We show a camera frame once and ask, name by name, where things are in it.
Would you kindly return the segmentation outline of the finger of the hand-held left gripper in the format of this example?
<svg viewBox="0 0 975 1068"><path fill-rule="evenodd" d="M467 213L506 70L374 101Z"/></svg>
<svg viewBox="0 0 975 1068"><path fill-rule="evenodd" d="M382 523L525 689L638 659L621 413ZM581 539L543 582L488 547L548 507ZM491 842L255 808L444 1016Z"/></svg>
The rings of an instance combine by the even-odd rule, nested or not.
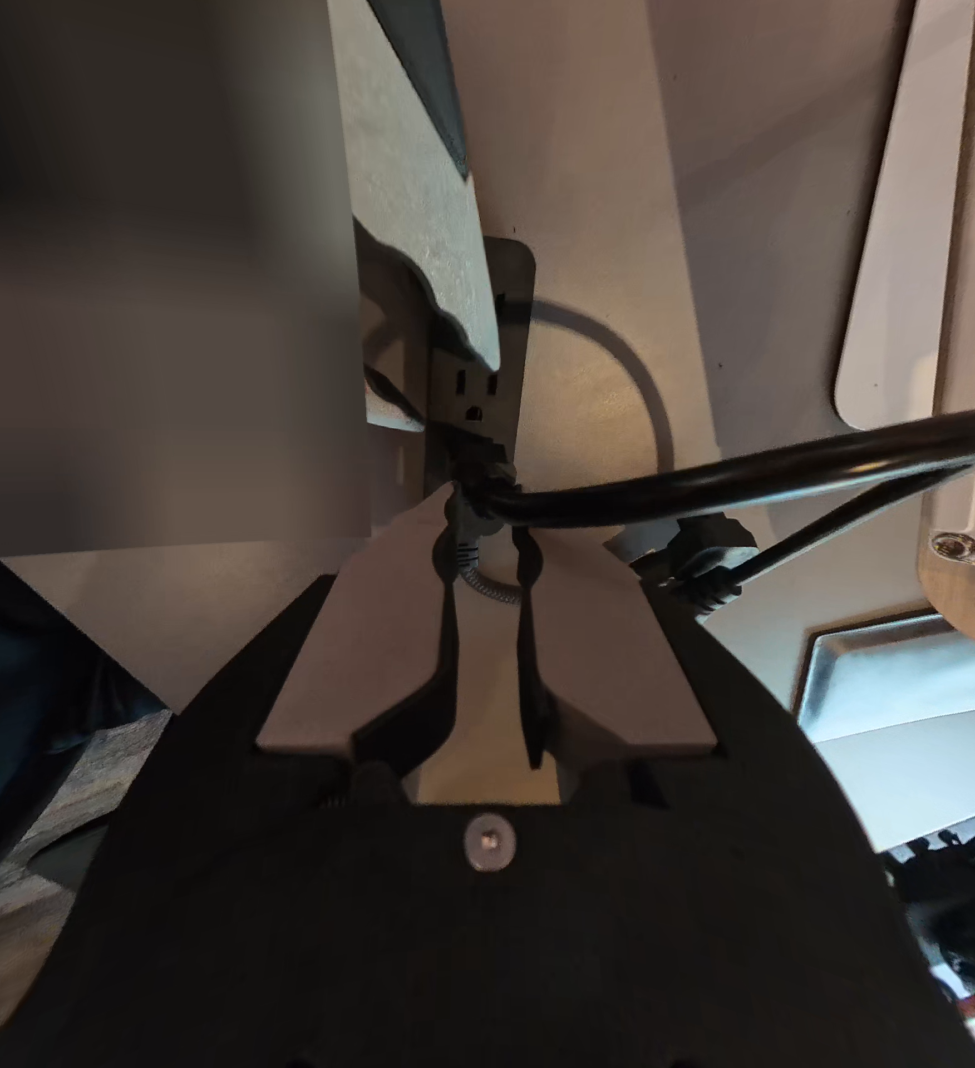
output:
<svg viewBox="0 0 975 1068"><path fill-rule="evenodd" d="M425 418L380 370L366 365L366 419L375 426L404 433L423 433Z"/></svg>
<svg viewBox="0 0 975 1068"><path fill-rule="evenodd" d="M474 182L457 173L369 2L326 7L353 217L414 271L472 356L498 370Z"/></svg>

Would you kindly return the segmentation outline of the black power strip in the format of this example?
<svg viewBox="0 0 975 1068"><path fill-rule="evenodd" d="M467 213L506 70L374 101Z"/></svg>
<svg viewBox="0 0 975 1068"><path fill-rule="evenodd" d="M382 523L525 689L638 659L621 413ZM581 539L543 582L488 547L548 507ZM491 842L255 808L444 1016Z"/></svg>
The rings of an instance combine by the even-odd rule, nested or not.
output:
<svg viewBox="0 0 975 1068"><path fill-rule="evenodd" d="M474 434L490 439L513 461L518 437L526 347L533 311L535 260L530 247L513 238L483 239L490 274L491 310L499 340L498 370L486 367L460 341L441 314L433 318L425 496L449 477L449 444Z"/></svg>

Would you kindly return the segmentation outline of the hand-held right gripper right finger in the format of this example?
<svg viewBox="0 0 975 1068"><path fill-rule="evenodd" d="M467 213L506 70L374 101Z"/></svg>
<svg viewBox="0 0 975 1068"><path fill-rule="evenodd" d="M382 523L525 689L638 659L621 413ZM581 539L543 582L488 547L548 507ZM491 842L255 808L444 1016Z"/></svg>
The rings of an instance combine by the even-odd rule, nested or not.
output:
<svg viewBox="0 0 975 1068"><path fill-rule="evenodd" d="M711 753L715 733L635 572L584 532L513 527L512 541L530 766Z"/></svg>

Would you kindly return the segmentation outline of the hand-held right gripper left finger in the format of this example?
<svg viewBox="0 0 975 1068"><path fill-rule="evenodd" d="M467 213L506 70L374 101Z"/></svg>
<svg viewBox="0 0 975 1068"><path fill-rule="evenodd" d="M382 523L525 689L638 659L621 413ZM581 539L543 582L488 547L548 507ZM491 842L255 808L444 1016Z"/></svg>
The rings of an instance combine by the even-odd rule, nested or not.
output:
<svg viewBox="0 0 975 1068"><path fill-rule="evenodd" d="M274 755L384 764L405 779L454 731L454 488L343 563L255 743Z"/></svg>

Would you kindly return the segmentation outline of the metal tray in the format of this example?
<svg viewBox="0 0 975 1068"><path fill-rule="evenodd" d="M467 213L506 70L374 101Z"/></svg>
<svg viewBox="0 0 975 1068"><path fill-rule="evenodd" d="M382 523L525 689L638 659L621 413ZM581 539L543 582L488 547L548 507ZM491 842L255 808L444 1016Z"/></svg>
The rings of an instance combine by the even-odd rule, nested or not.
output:
<svg viewBox="0 0 975 1068"><path fill-rule="evenodd" d="M812 741L969 711L975 711L975 640L935 610L809 637L793 714Z"/></svg>

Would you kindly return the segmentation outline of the white rounded pad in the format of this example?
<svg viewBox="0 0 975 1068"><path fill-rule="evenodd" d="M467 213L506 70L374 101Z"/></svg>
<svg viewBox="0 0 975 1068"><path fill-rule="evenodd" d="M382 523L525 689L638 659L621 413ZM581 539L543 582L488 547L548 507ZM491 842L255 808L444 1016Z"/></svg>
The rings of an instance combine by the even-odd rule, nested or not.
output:
<svg viewBox="0 0 975 1068"><path fill-rule="evenodd" d="M834 388L858 431L931 417L974 1L918 1Z"/></svg>

